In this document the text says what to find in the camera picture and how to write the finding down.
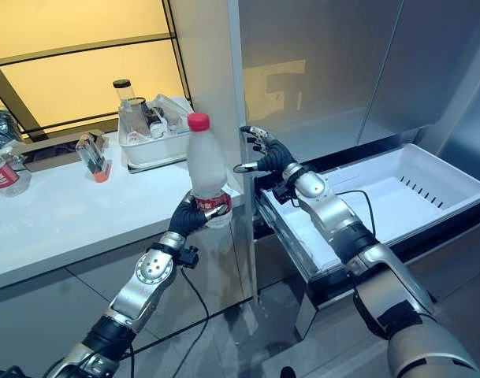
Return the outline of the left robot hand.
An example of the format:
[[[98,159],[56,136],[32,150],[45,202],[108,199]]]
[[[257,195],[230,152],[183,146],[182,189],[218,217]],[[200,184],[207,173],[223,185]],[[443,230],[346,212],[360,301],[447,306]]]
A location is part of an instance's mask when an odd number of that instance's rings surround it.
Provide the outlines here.
[[[203,211],[199,208],[192,192],[189,191],[173,212],[168,231],[187,238],[190,234],[202,228],[208,221],[226,215],[229,211],[230,207],[226,203]]]

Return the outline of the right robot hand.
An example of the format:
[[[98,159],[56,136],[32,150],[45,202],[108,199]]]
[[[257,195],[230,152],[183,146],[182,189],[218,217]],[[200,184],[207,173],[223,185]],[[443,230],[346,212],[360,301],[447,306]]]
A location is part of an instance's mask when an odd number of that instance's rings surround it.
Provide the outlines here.
[[[248,134],[247,142],[253,144],[252,149],[263,153],[263,157],[255,162],[236,165],[235,173],[276,172],[282,174],[292,163],[296,163],[288,148],[270,132],[256,126],[242,126],[240,131]]]

